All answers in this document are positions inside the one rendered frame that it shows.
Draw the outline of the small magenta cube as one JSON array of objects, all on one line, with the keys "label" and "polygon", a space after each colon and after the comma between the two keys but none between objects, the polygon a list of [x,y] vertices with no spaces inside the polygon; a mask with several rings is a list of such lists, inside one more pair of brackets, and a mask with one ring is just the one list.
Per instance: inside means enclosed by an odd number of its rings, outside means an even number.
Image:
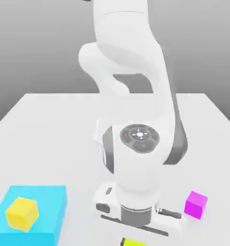
[{"label": "small magenta cube", "polygon": [[196,219],[201,219],[206,208],[208,197],[191,191],[185,202],[184,212]]}]

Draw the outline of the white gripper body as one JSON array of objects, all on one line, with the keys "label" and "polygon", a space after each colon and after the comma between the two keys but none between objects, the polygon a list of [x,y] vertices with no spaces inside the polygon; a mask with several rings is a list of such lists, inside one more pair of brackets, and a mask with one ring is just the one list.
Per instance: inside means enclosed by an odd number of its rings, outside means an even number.
[{"label": "white gripper body", "polygon": [[99,212],[108,231],[125,238],[182,236],[182,215],[168,210],[120,210]]}]

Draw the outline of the small lime cube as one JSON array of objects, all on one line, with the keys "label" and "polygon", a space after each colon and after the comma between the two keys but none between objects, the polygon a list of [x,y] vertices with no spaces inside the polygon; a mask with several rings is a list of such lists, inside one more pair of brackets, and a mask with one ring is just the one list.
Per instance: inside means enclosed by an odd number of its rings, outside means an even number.
[{"label": "small lime cube", "polygon": [[123,238],[120,246],[147,246],[147,244],[142,243],[142,242],[138,242],[138,241],[134,241],[128,238]]}]

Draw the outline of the small yellow cube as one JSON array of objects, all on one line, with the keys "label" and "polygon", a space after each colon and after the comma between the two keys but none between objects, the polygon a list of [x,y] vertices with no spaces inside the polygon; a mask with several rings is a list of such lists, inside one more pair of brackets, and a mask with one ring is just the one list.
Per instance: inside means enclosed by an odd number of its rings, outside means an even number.
[{"label": "small yellow cube", "polygon": [[37,202],[18,197],[5,211],[11,228],[28,232],[39,217]]}]

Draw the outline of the large cyan box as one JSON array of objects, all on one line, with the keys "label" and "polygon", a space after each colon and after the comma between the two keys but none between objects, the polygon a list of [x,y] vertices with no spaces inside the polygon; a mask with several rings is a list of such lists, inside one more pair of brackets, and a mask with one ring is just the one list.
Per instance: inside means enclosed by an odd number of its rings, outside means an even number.
[{"label": "large cyan box", "polygon": [[[18,198],[37,202],[39,218],[28,232],[8,225],[6,210]],[[13,185],[0,203],[0,246],[57,246],[67,205],[63,185]]]}]

